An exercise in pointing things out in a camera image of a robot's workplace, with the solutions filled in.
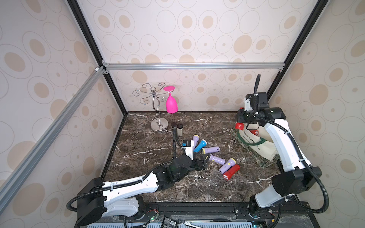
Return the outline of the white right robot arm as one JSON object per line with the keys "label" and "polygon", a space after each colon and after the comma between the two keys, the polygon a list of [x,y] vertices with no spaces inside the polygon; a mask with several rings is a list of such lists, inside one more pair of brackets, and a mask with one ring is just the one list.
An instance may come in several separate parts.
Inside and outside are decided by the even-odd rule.
{"label": "white right robot arm", "polygon": [[[311,165],[299,148],[292,135],[287,118],[279,107],[260,110],[240,109],[237,114],[238,124],[258,124],[265,128],[279,153],[283,172],[273,176],[272,184],[251,198],[252,210],[268,208],[282,201],[293,201],[313,213],[323,213],[329,207],[329,194],[320,180],[322,171]],[[294,195],[308,191],[317,183],[323,194],[323,205],[319,209],[307,207]]]}

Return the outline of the purple flashlight back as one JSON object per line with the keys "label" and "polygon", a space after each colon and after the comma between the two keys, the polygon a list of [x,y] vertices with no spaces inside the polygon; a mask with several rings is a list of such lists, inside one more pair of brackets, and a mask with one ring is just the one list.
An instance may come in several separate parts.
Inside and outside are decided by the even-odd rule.
{"label": "purple flashlight back", "polygon": [[196,146],[197,146],[197,143],[198,143],[198,141],[199,141],[199,139],[200,139],[200,137],[198,136],[198,135],[194,135],[193,136],[193,147],[195,148]]}

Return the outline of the cream tote bag green handles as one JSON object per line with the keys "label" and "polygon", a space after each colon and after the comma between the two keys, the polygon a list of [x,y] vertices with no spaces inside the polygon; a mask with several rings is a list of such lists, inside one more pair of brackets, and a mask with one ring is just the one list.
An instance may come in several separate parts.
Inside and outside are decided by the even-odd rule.
{"label": "cream tote bag green handles", "polygon": [[258,136],[253,135],[246,128],[235,129],[234,135],[255,163],[261,168],[267,168],[278,161],[279,153],[268,132],[261,126],[257,130]]}

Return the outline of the blue flashlight white rim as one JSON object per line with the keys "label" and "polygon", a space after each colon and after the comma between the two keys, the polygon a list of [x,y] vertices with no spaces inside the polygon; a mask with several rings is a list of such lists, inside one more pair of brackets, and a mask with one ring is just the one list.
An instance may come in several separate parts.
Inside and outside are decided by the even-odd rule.
{"label": "blue flashlight white rim", "polygon": [[207,145],[207,141],[206,140],[201,140],[200,143],[195,147],[194,152],[198,153],[199,151],[202,150],[202,148],[204,148]]}

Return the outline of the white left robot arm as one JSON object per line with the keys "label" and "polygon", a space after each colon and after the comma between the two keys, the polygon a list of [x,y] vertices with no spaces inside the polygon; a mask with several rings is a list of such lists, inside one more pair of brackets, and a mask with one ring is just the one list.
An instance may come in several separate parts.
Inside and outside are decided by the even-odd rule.
{"label": "white left robot arm", "polygon": [[207,154],[194,158],[183,154],[140,177],[106,182],[100,177],[94,178],[67,203],[67,209],[76,212],[79,227],[107,216],[132,217],[144,210],[144,203],[137,198],[138,195],[173,187],[190,172],[207,169],[209,158]]}

